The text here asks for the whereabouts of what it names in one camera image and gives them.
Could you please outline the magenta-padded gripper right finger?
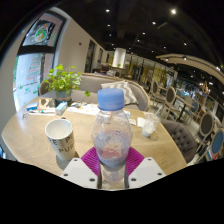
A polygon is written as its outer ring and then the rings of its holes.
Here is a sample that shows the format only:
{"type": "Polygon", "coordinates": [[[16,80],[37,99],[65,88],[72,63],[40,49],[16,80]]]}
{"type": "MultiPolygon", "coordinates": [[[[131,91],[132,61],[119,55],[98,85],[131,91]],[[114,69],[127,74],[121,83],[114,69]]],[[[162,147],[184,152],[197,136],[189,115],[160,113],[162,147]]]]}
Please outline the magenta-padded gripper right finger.
{"type": "Polygon", "coordinates": [[[165,176],[152,157],[144,157],[134,148],[129,149],[124,177],[126,189],[140,188],[165,176]]]}

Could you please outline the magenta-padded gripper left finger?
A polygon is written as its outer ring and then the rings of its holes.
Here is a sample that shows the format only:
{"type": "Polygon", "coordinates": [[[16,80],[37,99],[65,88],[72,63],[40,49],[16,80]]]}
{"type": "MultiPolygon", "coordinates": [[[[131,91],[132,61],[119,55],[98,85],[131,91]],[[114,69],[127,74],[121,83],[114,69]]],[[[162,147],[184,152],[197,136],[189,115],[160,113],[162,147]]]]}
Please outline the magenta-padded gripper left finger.
{"type": "Polygon", "coordinates": [[[92,147],[81,158],[73,158],[60,177],[84,188],[99,189],[101,166],[96,149],[92,147]]]}

